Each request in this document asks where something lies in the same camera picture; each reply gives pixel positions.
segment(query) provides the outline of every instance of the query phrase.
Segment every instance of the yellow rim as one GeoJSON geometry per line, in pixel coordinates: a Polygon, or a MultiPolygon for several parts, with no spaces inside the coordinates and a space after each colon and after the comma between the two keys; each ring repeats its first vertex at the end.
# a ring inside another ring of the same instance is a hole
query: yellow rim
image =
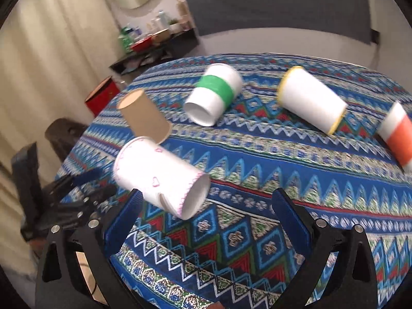
{"type": "Polygon", "coordinates": [[[279,105],[281,105],[282,90],[285,86],[285,83],[286,83],[286,80],[287,80],[289,74],[293,70],[297,70],[299,68],[303,69],[302,66],[293,66],[292,68],[288,69],[288,71],[286,71],[286,73],[283,75],[283,78],[282,78],[282,80],[281,80],[281,82],[279,83],[279,86],[278,86],[277,102],[278,102],[279,105]]]}
{"type": "Polygon", "coordinates": [[[343,109],[341,115],[337,118],[335,123],[331,126],[330,130],[328,131],[328,135],[333,135],[337,129],[337,126],[341,122],[342,118],[345,116],[346,107],[343,109]]]}

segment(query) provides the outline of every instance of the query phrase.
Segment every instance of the green band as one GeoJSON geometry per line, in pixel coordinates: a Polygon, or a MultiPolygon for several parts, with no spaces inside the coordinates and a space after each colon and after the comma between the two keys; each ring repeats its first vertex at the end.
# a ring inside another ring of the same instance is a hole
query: green band
{"type": "Polygon", "coordinates": [[[197,83],[196,87],[203,87],[215,92],[226,105],[230,106],[233,101],[234,93],[227,82],[214,75],[203,75],[197,83]]]}

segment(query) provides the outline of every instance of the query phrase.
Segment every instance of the green bottle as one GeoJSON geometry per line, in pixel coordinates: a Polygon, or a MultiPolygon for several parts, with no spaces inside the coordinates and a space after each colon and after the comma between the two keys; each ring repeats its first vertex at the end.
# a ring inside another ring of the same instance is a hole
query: green bottle
{"type": "Polygon", "coordinates": [[[126,53],[133,52],[133,50],[130,48],[134,42],[128,35],[130,29],[128,27],[124,27],[122,30],[120,30],[120,35],[119,35],[119,40],[122,43],[122,47],[126,53]]]}

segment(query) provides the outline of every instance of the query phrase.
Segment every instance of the blue gripper pad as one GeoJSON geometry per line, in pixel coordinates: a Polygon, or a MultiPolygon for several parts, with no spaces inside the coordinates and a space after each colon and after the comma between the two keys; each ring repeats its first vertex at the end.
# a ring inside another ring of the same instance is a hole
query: blue gripper pad
{"type": "Polygon", "coordinates": [[[312,251],[310,233],[296,214],[291,203],[293,203],[292,200],[289,199],[288,201],[281,193],[281,190],[273,191],[273,211],[276,213],[295,251],[308,258],[312,251]]]}
{"type": "Polygon", "coordinates": [[[130,229],[139,217],[143,206],[143,194],[135,190],[129,197],[119,215],[114,219],[110,227],[104,233],[104,253],[107,257],[119,252],[130,229]]]}
{"type": "Polygon", "coordinates": [[[82,186],[83,184],[87,182],[97,180],[98,178],[101,177],[101,175],[102,175],[102,170],[100,168],[94,168],[80,175],[76,175],[73,179],[73,185],[75,187],[82,186]]]}

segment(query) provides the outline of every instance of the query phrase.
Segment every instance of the red box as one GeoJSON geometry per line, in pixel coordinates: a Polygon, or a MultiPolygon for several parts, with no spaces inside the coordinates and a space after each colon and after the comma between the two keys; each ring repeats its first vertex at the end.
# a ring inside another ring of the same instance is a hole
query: red box
{"type": "Polygon", "coordinates": [[[100,82],[84,103],[96,117],[117,94],[119,94],[119,89],[110,76],[100,82]]]}

